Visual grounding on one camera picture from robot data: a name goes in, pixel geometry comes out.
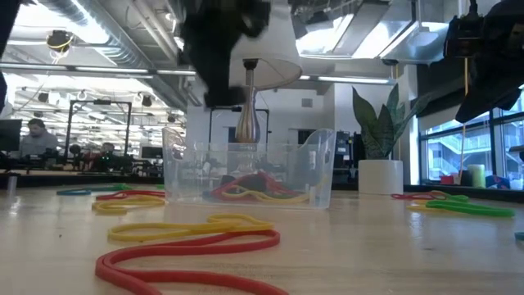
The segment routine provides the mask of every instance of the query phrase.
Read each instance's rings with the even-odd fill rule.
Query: window
[[[469,121],[464,139],[462,125],[455,120],[421,134],[422,182],[440,181],[443,175],[480,164],[488,188],[524,189],[524,152],[510,152],[515,147],[524,150],[524,94],[509,111],[494,109]]]
[[[466,123],[466,125],[488,121],[489,118],[490,118],[490,113],[487,111],[484,114],[478,116],[477,118],[470,120],[468,123]],[[432,127],[426,130],[426,134],[434,134],[437,132],[447,131],[447,130],[456,129],[456,128],[462,128],[462,123],[456,120],[452,120],[450,122],[446,122],[442,125],[438,125],[438,126],[435,126],[435,127]]]
[[[524,111],[524,99],[522,99],[522,96],[524,96],[524,94],[521,93],[521,97],[518,98],[517,102],[513,105],[511,110],[502,111],[502,116],[509,116],[509,115],[514,115],[514,114],[523,112]]]
[[[509,182],[510,188],[522,189],[524,187],[524,162],[520,152],[510,152],[509,149],[524,145],[524,120],[503,125],[504,135],[504,178]]]
[[[429,180],[440,180],[443,175],[459,173],[462,144],[464,144],[464,170],[468,168],[468,165],[482,164],[486,168],[486,175],[493,174],[490,131],[488,128],[477,128],[467,131],[464,141],[461,130],[427,139],[427,178]]]

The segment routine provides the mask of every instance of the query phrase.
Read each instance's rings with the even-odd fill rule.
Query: plant leaf
[[[367,126],[362,127],[362,141],[364,142],[364,148],[366,151],[366,158],[372,159],[384,159],[384,152],[382,147],[378,144],[377,140],[371,135]]]
[[[366,154],[368,158],[385,159],[393,149],[394,128],[391,114],[387,107],[382,105],[378,121],[371,128],[365,129],[366,135]]]
[[[397,120],[402,120],[402,118],[397,118],[396,114],[396,108],[399,105],[399,85],[395,84],[395,87],[390,92],[390,96],[387,98],[386,107],[390,111],[391,119],[395,123]]]
[[[377,114],[373,106],[363,99],[355,88],[353,88],[353,111],[361,128],[364,126],[371,128],[377,123]]]
[[[400,136],[402,136],[402,133],[404,132],[404,129],[408,125],[409,121],[413,116],[420,113],[424,108],[427,107],[427,104],[430,102],[431,98],[433,97],[433,93],[429,93],[417,100],[415,102],[415,105],[413,108],[409,111],[409,114],[407,117],[404,118],[404,120],[401,121],[398,128],[395,128],[395,142],[399,140]]]
[[[372,129],[372,135],[378,141],[378,144],[380,144],[384,157],[387,157],[395,145],[393,142],[395,129],[393,127],[391,114],[384,105],[382,105],[382,109],[380,110],[377,125]]]
[[[406,104],[405,102],[402,102],[400,104],[400,107],[396,109],[396,120],[393,120],[393,124],[399,124],[404,120],[404,116],[406,115]]]

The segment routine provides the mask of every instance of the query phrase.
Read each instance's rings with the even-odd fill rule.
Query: red object
[[[221,187],[215,188],[214,190],[211,191],[211,194],[216,196],[216,197],[222,197],[222,193],[227,192],[229,189],[231,189],[232,186],[238,185],[238,183],[243,181],[245,178],[252,177],[252,176],[253,175],[246,175],[246,176],[242,176],[240,178],[237,178],[237,179],[235,179],[234,181],[232,181],[232,182],[230,182],[228,184],[225,184],[225,185],[223,185]],[[262,172],[262,171],[259,172],[258,176],[261,176],[262,178],[265,179],[266,188],[267,188],[268,191],[270,191],[272,193],[280,193],[280,194],[286,194],[286,195],[291,195],[291,196],[298,195],[297,192],[292,191],[290,189],[287,189],[286,187],[284,187],[282,184],[280,184],[278,181],[276,181],[275,179],[270,177],[265,172]]]
[[[165,197],[164,192],[158,192],[158,191],[141,191],[141,190],[128,190],[128,191],[120,191],[117,193],[112,193],[108,195],[101,195],[97,196],[97,201],[106,201],[106,200],[122,200],[128,197],[136,196],[136,195],[147,195],[147,196],[153,196],[153,197]]]
[[[258,242],[213,245],[247,235],[260,235],[269,238]],[[95,274],[100,279],[137,295],[162,294],[149,283],[210,284],[234,288],[256,295],[288,295],[288,292],[270,284],[253,279],[244,279],[234,275],[222,275],[209,271],[128,270],[115,265],[122,261],[145,256],[185,256],[250,252],[276,246],[279,243],[279,232],[265,230],[258,232],[226,233],[188,241],[129,247],[109,252],[98,258]]]
[[[453,176],[441,176],[440,184],[455,184]]]
[[[429,193],[411,193],[411,194],[398,194],[393,193],[391,197],[397,200],[445,200],[447,197],[443,193],[429,192]]]

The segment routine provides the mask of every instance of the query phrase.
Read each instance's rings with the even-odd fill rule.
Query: clear plastic bin
[[[336,132],[320,129],[305,144],[197,143],[163,129],[166,197],[171,202],[325,209],[329,207]]]

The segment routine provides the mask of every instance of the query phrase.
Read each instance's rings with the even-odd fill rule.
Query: table surface
[[[148,257],[141,269],[210,270],[258,279],[290,294],[522,295],[524,206],[514,219],[416,213],[404,201],[334,192],[327,211],[174,205],[96,216],[93,197],[59,197],[55,188],[0,197],[2,294],[129,294],[94,276],[95,260],[123,247],[106,231],[130,222],[203,222],[244,213],[275,224],[279,246],[213,256]],[[164,294],[244,294],[195,284],[157,284]]]

